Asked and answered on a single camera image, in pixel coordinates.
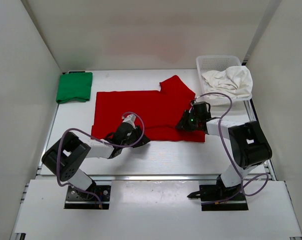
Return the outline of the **red t shirt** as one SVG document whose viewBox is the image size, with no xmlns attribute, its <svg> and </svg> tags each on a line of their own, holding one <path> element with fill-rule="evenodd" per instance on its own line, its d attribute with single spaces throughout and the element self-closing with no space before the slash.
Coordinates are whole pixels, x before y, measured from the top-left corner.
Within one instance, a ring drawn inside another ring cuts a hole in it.
<svg viewBox="0 0 302 240">
<path fill-rule="evenodd" d="M 202 131 L 176 129 L 184 111 L 190 109 L 195 93 L 177 75 L 159 85 L 158 91 L 98 92 L 91 135 L 105 138 L 120 125 L 122 114 L 134 112 L 140 116 L 135 124 L 145 127 L 145 134 L 152 141 L 204 142 Z"/>
</svg>

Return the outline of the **green t shirt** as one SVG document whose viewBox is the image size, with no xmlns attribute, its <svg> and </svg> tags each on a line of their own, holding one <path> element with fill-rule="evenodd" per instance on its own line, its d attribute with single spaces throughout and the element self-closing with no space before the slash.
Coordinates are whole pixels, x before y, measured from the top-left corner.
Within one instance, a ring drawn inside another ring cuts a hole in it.
<svg viewBox="0 0 302 240">
<path fill-rule="evenodd" d="M 93 82 L 92 72 L 68 73 L 60 76 L 56 102 L 87 102 L 90 100 Z"/>
</svg>

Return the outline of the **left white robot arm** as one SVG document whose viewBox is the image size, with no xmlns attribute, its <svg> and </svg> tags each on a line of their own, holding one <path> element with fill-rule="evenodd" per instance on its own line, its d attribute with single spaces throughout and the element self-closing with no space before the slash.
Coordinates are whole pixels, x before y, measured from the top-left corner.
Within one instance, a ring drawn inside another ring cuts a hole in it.
<svg viewBox="0 0 302 240">
<path fill-rule="evenodd" d="M 150 139 L 143 133 L 140 126 L 123 122 L 115 132 L 106 135 L 101 142 L 96 140 L 83 141 L 73 132 L 66 133 L 63 141 L 57 141 L 42 157 L 42 163 L 55 175 L 60 182 L 71 184 L 79 196 L 90 200 L 97 192 L 95 182 L 80 166 L 86 158 L 113 159 L 121 154 L 122 149 L 130 146 L 138 148 L 146 145 Z"/>
</svg>

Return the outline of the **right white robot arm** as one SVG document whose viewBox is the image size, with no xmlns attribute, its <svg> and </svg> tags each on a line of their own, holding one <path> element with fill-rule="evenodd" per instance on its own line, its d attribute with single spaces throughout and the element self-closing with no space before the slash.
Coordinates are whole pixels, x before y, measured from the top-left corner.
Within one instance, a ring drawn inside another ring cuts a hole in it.
<svg viewBox="0 0 302 240">
<path fill-rule="evenodd" d="M 229 140 L 231 150 L 225 148 L 230 160 L 228 169 L 219 175 L 214 185 L 192 192 L 188 198 L 200 198 L 206 204 L 218 204 L 231 200 L 237 195 L 248 196 L 245 177 L 258 165 L 272 157 L 271 147 L 257 121 L 246 123 L 212 117 L 211 106 L 206 102 L 193 102 L 191 109 L 185 110 L 176 129 L 182 131 L 203 131 L 208 135 L 220 137 L 223 147 Z"/>
</svg>

